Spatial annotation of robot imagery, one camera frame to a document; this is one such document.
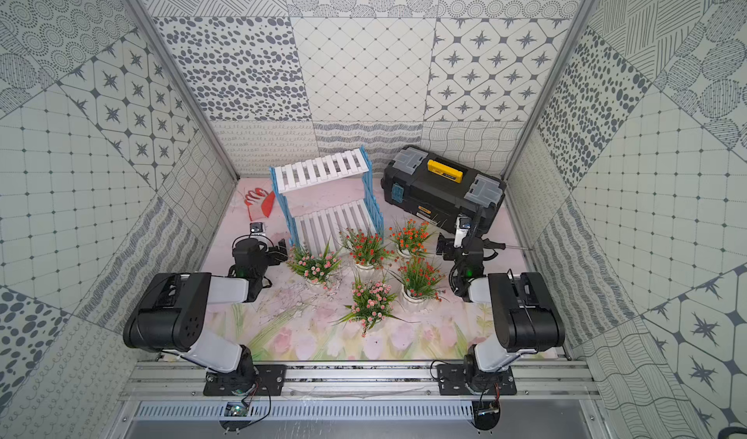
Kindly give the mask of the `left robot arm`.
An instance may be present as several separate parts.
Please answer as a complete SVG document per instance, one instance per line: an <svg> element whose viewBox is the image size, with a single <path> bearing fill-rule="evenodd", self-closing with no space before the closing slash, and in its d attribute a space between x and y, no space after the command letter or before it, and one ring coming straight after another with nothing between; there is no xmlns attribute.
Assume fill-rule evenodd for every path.
<svg viewBox="0 0 747 439"><path fill-rule="evenodd" d="M130 349L171 353L207 371L205 393L256 390L260 374L251 351L205 327L210 307L249 304L272 281L268 268L288 259L285 240L244 235L233 243L235 263L225 276L209 272L159 273L145 289L124 324L123 339Z"/></svg>

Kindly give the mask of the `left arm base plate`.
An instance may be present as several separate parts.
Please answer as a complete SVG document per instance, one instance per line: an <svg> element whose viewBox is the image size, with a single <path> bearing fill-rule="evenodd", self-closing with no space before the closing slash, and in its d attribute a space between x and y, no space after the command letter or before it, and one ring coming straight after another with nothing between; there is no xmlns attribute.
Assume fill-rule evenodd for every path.
<svg viewBox="0 0 747 439"><path fill-rule="evenodd" d="M284 364L255 365L248 374L207 371L204 396L280 396L288 366Z"/></svg>

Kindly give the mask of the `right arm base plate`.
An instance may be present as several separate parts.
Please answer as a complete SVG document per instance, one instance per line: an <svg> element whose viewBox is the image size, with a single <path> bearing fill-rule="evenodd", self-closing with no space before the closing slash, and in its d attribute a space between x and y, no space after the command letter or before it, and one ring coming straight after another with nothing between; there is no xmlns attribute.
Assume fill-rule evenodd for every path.
<svg viewBox="0 0 747 439"><path fill-rule="evenodd" d="M430 372L442 396L488 395L496 392L500 392L501 395L517 394L517 386L510 369L484 373L472 372L463 364L436 363L430 368Z"/></svg>

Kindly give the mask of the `pink flower pot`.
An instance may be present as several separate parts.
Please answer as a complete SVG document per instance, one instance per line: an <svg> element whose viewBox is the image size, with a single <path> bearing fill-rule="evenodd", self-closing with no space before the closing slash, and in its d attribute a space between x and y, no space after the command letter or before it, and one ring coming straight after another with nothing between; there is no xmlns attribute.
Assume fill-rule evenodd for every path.
<svg viewBox="0 0 747 439"><path fill-rule="evenodd" d="M336 320L334 325L358 324L362 336L366 337L386 320L405 322L393 313L393 303L397 295L385 280L367 281L356 275L351 287L352 303L346 305L347 313Z"/></svg>
<svg viewBox="0 0 747 439"><path fill-rule="evenodd" d="M294 274L326 290L331 290L342 280L340 253L332 250L330 245L319 254L304 247L293 247L287 265Z"/></svg>

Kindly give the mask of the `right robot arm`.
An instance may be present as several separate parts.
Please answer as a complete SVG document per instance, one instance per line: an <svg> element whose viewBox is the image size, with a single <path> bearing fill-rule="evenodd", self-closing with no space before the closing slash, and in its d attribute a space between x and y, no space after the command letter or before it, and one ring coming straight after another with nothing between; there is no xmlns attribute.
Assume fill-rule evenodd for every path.
<svg viewBox="0 0 747 439"><path fill-rule="evenodd" d="M483 238L440 235L436 254L453 266L447 274L455 296L487 305L492 334L472 345L464 357L463 379L473 392L509 383L510 365L524 355L538 355L565 341L565 327L541 274L486 273L484 264L508 246Z"/></svg>

